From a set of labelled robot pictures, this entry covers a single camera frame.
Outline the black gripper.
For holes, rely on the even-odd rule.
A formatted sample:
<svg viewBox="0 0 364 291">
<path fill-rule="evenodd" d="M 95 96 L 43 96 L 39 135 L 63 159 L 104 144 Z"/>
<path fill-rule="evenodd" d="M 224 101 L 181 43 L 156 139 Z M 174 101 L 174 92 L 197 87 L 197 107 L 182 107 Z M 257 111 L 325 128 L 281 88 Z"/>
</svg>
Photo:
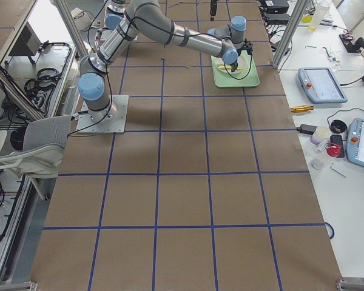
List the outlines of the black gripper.
<svg viewBox="0 0 364 291">
<path fill-rule="evenodd" d="M 237 53 L 237 56 L 234 56 L 234 62 L 231 64 L 231 72 L 235 72 L 238 69 L 237 59 L 241 56 L 241 53 L 246 52 L 248 55 L 252 55 L 253 43 L 244 38 L 241 41 L 233 42 L 232 44 L 234 45 L 235 53 Z"/>
</svg>

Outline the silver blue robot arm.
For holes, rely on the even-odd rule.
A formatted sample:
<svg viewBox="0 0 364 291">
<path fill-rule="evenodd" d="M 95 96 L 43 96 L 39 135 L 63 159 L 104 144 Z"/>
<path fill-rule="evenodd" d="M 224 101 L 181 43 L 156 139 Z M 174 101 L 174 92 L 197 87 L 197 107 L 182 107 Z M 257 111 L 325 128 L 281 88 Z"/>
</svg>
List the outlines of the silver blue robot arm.
<svg viewBox="0 0 364 291">
<path fill-rule="evenodd" d="M 212 55 L 235 68 L 243 50 L 252 53 L 253 45 L 244 37 L 246 27 L 246 18 L 235 16 L 228 25 L 197 32 L 166 17 L 158 1 L 131 1 L 107 40 L 80 62 L 77 88 L 90 122 L 102 123 L 116 112 L 112 94 L 106 88 L 108 68 L 138 34 L 160 44 L 175 44 Z"/>
</svg>

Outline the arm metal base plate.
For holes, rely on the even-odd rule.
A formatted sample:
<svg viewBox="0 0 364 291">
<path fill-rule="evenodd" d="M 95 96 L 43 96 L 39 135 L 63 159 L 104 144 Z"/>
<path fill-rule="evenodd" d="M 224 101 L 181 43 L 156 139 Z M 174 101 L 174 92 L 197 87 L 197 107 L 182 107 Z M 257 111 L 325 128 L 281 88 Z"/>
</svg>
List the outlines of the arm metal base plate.
<svg viewBox="0 0 364 291">
<path fill-rule="evenodd" d="M 78 118 L 76 130 L 79 134 L 124 134 L 126 127 L 128 95 L 112 95 L 112 107 L 107 106 L 100 112 L 89 110 L 83 101 L 81 110 L 86 114 Z"/>
</svg>

